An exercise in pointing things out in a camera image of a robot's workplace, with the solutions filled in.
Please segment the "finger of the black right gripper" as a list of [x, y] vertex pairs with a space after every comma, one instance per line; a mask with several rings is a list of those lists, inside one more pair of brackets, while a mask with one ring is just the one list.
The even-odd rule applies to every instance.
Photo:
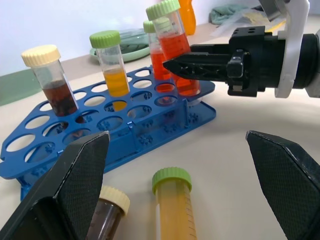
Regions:
[[163, 63], [165, 69], [175, 76], [188, 80], [225, 82], [230, 54], [189, 52]]
[[229, 54], [228, 44], [193, 44], [190, 46], [193, 53]]

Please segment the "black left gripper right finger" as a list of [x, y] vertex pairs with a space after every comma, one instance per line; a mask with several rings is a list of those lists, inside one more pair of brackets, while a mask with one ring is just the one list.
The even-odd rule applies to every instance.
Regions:
[[289, 240], [320, 238], [320, 166], [296, 142], [249, 130], [259, 184]]

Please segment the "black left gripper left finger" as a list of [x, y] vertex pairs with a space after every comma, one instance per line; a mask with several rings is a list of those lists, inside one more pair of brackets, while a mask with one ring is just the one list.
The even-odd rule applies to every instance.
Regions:
[[108, 131], [70, 143], [0, 231], [2, 240], [83, 240], [100, 195]]

